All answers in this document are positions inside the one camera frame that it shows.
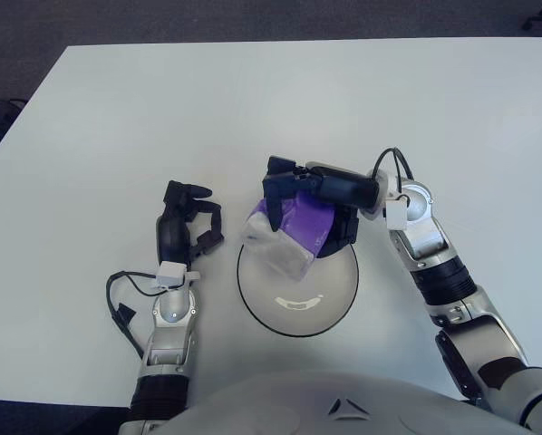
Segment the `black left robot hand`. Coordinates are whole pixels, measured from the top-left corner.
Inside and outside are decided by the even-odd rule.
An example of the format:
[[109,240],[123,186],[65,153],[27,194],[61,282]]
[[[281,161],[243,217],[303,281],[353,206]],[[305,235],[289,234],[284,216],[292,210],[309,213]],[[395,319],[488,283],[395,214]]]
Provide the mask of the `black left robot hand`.
[[[222,234],[221,206],[209,201],[209,188],[171,180],[164,195],[164,210],[156,223],[157,255],[159,262],[181,263],[187,268],[200,256],[218,247]],[[210,214],[210,229],[191,243],[188,224],[198,214]]]

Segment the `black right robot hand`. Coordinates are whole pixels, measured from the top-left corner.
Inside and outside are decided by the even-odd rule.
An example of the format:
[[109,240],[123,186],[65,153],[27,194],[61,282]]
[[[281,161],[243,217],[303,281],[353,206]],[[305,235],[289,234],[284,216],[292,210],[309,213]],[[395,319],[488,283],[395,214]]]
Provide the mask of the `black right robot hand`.
[[375,206],[380,193],[373,178],[323,164],[303,167],[276,156],[268,160],[262,185],[267,218],[274,232],[283,223],[284,205],[289,200],[302,198],[333,213],[327,234],[319,242],[317,258],[331,256],[356,241],[357,213]]

